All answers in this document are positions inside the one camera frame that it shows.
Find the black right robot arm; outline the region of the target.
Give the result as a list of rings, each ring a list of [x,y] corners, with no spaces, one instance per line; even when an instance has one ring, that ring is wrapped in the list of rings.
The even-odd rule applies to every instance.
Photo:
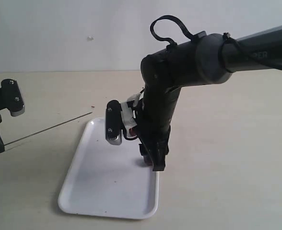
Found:
[[[165,169],[170,123],[183,87],[222,84],[239,71],[282,70],[282,26],[239,39],[228,33],[195,34],[188,42],[147,55],[137,105],[140,153],[153,171]]]

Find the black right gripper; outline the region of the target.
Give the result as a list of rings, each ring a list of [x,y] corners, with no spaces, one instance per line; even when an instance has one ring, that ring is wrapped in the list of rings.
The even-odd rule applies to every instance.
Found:
[[[134,128],[140,140],[139,151],[141,156],[149,155],[153,162],[153,172],[165,170],[165,158],[169,153],[168,141],[171,132],[171,125],[156,125],[144,117],[142,112],[137,112],[135,121],[137,126]]]

